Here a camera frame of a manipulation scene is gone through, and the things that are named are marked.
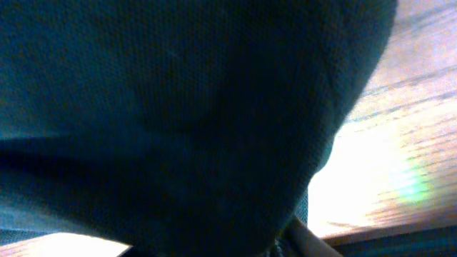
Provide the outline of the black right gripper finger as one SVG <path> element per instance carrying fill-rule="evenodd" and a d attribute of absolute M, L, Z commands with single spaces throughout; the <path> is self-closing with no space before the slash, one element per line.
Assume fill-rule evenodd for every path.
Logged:
<path fill-rule="evenodd" d="M 299 253 L 304 257 L 343 257 L 337 250 L 312 233 L 297 217 L 288 224 L 287 232 Z"/>

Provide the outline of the black polo shirt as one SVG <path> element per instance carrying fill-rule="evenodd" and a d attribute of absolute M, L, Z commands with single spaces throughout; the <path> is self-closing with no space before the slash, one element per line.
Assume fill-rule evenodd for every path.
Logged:
<path fill-rule="evenodd" d="M 394 0 L 2 0 L 1 242 L 257 256 L 364 90 Z"/>

